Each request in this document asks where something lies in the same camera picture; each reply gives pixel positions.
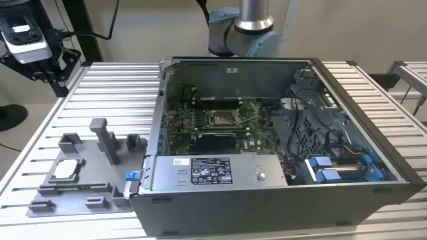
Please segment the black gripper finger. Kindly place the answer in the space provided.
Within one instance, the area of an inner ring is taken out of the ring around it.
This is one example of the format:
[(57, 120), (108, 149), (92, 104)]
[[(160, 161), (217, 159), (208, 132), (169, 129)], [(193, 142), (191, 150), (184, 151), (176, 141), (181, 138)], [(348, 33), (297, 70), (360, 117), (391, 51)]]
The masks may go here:
[(0, 56), (0, 63), (25, 78), (36, 78), (32, 68), (27, 64), (19, 63), (11, 54), (5, 53)]
[(39, 60), (31, 64), (36, 80), (47, 83), (56, 97), (63, 98), (69, 90), (65, 86), (77, 61), (81, 57), (80, 51), (69, 48), (55, 48), (52, 57)]

